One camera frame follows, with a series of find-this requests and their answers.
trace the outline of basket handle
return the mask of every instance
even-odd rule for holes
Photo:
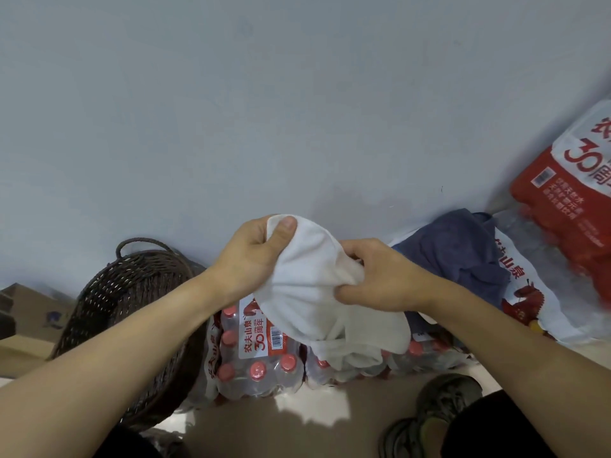
[[[170,249],[169,246],[163,244],[161,241],[157,241],[157,239],[151,239],[151,238],[130,238],[130,239],[126,239],[125,241],[121,241],[118,244],[117,251],[116,251],[117,259],[122,259],[123,258],[123,256],[121,255],[121,249],[123,247],[127,246],[131,242],[149,242],[151,244],[155,244],[156,246],[163,247],[168,252],[174,253],[174,251],[172,249]]]

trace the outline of forearm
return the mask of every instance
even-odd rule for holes
[[[469,347],[561,457],[607,456],[611,371],[443,280],[426,308]]]
[[[0,389],[3,456],[91,456],[221,299],[204,273]]]

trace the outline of wicker basket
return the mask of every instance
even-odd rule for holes
[[[164,250],[121,255],[126,244],[140,241],[156,244]],[[117,260],[108,264],[81,291],[52,358],[91,339],[205,269],[155,239],[125,240],[117,246],[116,254]],[[199,374],[205,337],[204,324],[185,341],[127,409],[121,418],[122,424],[143,431],[160,423],[178,408]]]

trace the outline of floor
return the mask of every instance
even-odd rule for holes
[[[579,352],[611,368],[611,344]],[[488,394],[500,389],[482,366],[465,369]],[[434,375],[366,379],[294,395],[244,399],[186,415],[160,426],[185,432],[194,457],[270,456],[376,458],[377,440],[393,421],[414,414],[416,395]]]

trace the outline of red packaging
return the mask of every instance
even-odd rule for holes
[[[611,100],[577,120],[510,191],[611,307]]]

